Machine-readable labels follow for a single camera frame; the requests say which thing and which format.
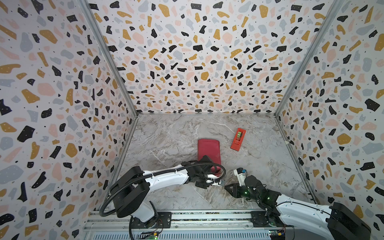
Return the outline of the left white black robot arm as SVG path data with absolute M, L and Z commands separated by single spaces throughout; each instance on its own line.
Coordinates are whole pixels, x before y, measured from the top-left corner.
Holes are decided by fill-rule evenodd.
M 186 161 L 158 171 L 132 167 L 111 186 L 110 195 L 101 206 L 99 214 L 101 217 L 112 214 L 118 218 L 130 216 L 152 226 L 159 219 L 159 214 L 151 201 L 145 202 L 148 194 L 189 183 L 202 189 L 221 186 L 226 174 L 224 166 L 214 163 L 208 156 L 203 156 L 200 161 Z

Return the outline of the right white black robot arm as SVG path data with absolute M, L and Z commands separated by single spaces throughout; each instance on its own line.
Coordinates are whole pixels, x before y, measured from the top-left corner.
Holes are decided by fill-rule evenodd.
M 256 202 L 265 212 L 267 224 L 302 228 L 327 240 L 369 240 L 371 228 L 341 203 L 317 205 L 299 201 L 269 190 L 254 176 L 241 183 L 229 184 L 225 190 L 236 199 Z

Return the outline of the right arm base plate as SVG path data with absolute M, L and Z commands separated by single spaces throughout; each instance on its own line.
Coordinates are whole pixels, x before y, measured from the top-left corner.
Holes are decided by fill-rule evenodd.
M 281 220 L 281 214 L 266 211 L 252 211 L 251 223 L 253 227 L 293 227 L 292 225 L 284 224 Z

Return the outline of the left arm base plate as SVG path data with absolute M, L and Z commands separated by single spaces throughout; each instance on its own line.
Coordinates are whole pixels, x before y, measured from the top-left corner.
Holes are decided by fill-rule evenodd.
M 134 218 L 132 229 L 169 229 L 171 227 L 172 212 L 158 212 L 146 222 Z

